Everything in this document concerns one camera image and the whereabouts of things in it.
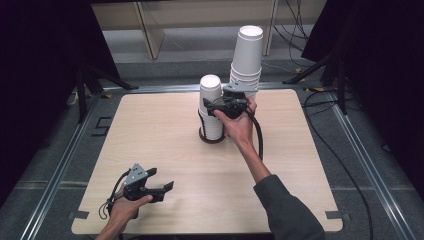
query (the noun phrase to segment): stack of cups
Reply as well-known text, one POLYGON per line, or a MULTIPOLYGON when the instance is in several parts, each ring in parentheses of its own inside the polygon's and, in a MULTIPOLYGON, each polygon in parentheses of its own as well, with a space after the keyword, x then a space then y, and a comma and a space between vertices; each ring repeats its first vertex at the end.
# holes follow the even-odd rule
POLYGON ((222 97, 221 80, 215 75, 203 76, 200 80, 199 118, 200 138, 207 143, 217 143, 224 139, 224 125, 218 118, 208 116, 208 111, 203 104, 203 98, 210 102, 222 97))
MULTIPOLYGON (((261 76, 263 31, 257 26, 240 28, 233 62, 231 63, 230 83, 241 81, 257 90, 261 76)), ((256 92, 248 92, 246 96, 256 97, 256 92)))

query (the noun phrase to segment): light wood tabletop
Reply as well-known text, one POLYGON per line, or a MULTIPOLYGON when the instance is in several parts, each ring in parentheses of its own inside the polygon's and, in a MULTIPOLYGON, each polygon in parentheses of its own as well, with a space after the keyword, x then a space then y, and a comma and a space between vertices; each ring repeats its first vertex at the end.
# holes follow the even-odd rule
MULTIPOLYGON (((256 118, 264 139, 265 165, 292 195, 305 203, 327 232, 339 231, 341 219, 298 97, 293 90, 261 90, 256 118)), ((197 113, 199 92, 131 94, 122 98, 79 211, 75 234, 97 234, 107 220, 99 207, 118 178, 139 163, 158 172, 146 187, 174 181, 163 202, 140 208, 125 233, 214 234, 269 232, 253 178, 231 139, 203 142, 197 113)), ((258 146, 256 132, 255 146, 258 146)))

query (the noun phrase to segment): person's right hand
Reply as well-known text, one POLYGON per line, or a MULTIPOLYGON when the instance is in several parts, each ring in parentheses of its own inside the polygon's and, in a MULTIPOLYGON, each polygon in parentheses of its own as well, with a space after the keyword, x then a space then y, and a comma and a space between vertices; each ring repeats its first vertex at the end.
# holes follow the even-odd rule
MULTIPOLYGON (((257 104, 251 97, 246 97, 246 99, 248 101, 248 106, 249 106, 247 111, 254 114, 257 104)), ((225 115, 225 113, 219 110, 215 110, 213 113, 224 124, 225 135, 233 139, 237 147, 243 148, 246 145, 253 145, 253 140, 252 140, 253 122, 250 120, 247 113, 243 112, 236 119, 228 118, 225 115)))

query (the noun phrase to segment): dark sleeve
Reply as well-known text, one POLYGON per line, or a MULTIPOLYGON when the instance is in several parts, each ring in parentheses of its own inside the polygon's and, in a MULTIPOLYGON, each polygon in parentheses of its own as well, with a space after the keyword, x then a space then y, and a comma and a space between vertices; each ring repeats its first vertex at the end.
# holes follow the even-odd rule
POLYGON ((325 239, 321 224, 305 204, 290 195, 278 176, 264 178, 253 189, 275 239, 325 239))

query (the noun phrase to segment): person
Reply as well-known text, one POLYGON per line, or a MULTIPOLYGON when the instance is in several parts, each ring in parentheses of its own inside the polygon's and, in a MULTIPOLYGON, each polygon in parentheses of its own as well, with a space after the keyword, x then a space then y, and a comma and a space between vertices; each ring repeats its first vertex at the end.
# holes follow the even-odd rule
MULTIPOLYGON (((247 100, 248 111, 254 114, 257 104, 250 97, 247 100)), ((230 119, 219 110, 215 110, 214 114, 224 124, 225 135, 233 140, 246 161, 256 183, 253 189, 265 208, 275 239, 325 239, 324 229, 308 207, 290 195, 278 176, 271 174, 260 159, 253 145, 253 122, 247 113, 242 113, 237 119, 230 119)), ((126 223, 138 208, 150 201, 151 196, 135 202, 125 198, 116 200, 111 218, 97 239, 116 238, 125 230, 126 223)))

